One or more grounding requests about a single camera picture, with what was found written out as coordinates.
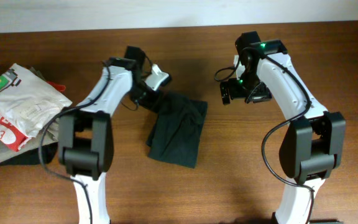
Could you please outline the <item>dark green t-shirt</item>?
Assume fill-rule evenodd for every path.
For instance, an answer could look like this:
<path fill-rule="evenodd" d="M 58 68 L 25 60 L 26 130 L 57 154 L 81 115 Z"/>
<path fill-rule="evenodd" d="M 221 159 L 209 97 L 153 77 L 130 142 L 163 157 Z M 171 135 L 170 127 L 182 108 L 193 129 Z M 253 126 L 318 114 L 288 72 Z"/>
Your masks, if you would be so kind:
<path fill-rule="evenodd" d="M 207 110 L 206 101 L 167 93 L 146 141 L 150 147 L 148 157 L 194 169 Z"/>

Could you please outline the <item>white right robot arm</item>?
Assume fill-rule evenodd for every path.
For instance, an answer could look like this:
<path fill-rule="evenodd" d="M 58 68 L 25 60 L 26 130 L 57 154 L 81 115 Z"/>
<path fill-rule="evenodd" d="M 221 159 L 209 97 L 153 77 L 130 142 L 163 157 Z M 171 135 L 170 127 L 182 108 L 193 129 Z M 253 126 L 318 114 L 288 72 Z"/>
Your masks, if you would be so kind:
<path fill-rule="evenodd" d="M 261 143 L 265 166 L 285 185 L 271 222 L 311 223 L 318 190 L 341 164 L 346 120 L 340 112 L 329 112 L 313 96 L 281 40 L 262 41 L 252 31 L 241 34 L 235 46 L 232 72 L 219 80 L 223 104 L 236 99 L 246 103 L 275 99 L 285 118 Z M 268 138 L 282 127 L 287 131 L 278 156 L 284 177 L 272 169 L 265 154 Z"/>

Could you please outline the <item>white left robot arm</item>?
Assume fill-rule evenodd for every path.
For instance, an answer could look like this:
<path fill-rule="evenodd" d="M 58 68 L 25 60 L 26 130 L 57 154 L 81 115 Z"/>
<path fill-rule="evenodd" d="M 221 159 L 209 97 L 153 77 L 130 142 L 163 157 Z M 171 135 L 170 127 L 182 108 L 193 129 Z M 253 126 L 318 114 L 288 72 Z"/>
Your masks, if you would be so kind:
<path fill-rule="evenodd" d="M 112 164 L 114 143 L 111 118 L 123 97 L 132 93 L 134 103 L 150 108 L 158 89 L 171 76 L 153 64 L 142 78 L 141 63 L 111 57 L 91 93 L 59 119 L 58 160 L 76 190 L 80 223 L 110 223 L 106 205 L 106 174 Z"/>

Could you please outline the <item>black folded garment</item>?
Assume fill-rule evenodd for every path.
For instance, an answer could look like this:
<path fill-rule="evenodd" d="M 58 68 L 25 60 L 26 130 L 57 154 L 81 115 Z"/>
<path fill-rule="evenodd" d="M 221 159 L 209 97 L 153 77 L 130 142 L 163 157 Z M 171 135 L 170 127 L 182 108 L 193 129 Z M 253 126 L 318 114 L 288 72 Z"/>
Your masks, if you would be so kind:
<path fill-rule="evenodd" d="M 52 159 L 56 155 L 57 149 L 57 143 L 52 143 L 42 147 L 42 155 L 46 164 L 51 163 Z M 29 150 L 23 154 L 0 162 L 0 166 L 34 166 L 39 164 L 40 160 L 38 155 L 38 149 Z"/>

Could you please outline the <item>red white printed garment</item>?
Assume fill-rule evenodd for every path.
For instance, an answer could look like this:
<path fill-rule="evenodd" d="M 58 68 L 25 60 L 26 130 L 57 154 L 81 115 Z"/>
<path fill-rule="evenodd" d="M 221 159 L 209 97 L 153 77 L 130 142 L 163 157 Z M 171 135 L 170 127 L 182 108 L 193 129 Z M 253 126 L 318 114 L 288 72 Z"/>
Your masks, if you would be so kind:
<path fill-rule="evenodd" d="M 14 152 L 20 151 L 32 138 L 26 136 L 0 113 L 0 141 Z"/>

